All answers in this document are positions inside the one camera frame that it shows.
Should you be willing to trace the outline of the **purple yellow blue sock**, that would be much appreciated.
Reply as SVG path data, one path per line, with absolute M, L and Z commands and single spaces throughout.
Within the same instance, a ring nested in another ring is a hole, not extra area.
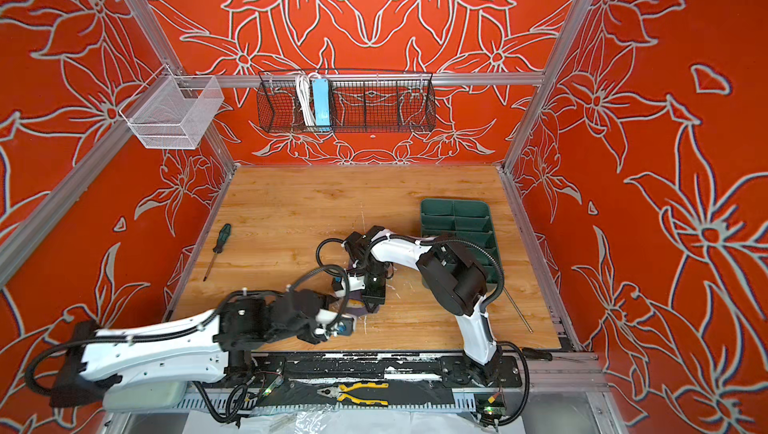
M 375 312 L 375 308 L 369 309 L 362 299 L 362 294 L 365 289 L 365 277 L 363 274 L 354 273 L 356 268 L 356 261 L 350 261 L 348 264 L 347 272 L 350 280 L 350 300 L 347 303 L 345 311 L 356 317 L 363 317 Z

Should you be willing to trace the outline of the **green divided organizer tray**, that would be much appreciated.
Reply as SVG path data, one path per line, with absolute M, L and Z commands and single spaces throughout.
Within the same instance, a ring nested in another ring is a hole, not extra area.
M 420 204 L 421 235 L 433 237 L 448 234 L 464 239 L 501 264 L 491 210 L 481 200 L 426 198 Z

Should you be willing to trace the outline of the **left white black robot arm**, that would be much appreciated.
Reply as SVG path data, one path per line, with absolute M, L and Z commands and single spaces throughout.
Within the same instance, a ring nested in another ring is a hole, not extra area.
M 321 265 L 284 292 L 233 291 L 215 308 L 173 322 L 120 330 L 83 321 L 68 341 L 27 364 L 24 382 L 56 408 L 100 402 L 110 390 L 139 384 L 245 383 L 255 369 L 252 352 L 266 344 L 351 334 L 350 291 L 345 269 Z

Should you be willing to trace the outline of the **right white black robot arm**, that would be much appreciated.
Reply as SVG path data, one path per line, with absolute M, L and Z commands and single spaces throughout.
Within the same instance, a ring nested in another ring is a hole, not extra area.
M 448 234 L 417 238 L 374 226 L 366 234 L 353 232 L 320 242 L 315 251 L 318 264 L 330 243 L 340 244 L 349 256 L 346 273 L 334 276 L 332 289 L 337 297 L 352 299 L 354 316 L 377 312 L 386 302 L 393 267 L 404 266 L 418 271 L 438 304 L 456 317 L 469 364 L 490 369 L 500 362 L 502 349 L 492 334 L 487 307 L 501 294 L 503 282 L 489 291 L 487 270 L 475 256 L 488 257 L 500 271 L 487 250 Z

